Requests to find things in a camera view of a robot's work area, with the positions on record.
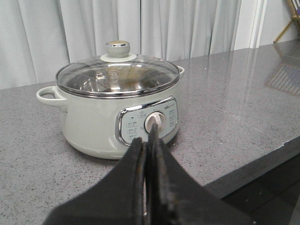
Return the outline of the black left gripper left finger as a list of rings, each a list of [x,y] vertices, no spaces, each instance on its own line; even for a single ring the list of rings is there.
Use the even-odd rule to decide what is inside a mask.
[[[142,225],[145,146],[132,141],[118,164],[96,185],[57,206],[45,225]]]

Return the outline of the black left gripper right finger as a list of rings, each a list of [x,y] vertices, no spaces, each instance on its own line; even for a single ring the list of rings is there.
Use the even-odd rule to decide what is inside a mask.
[[[146,144],[146,206],[149,225],[255,225],[248,214],[197,183],[172,156],[153,124]]]

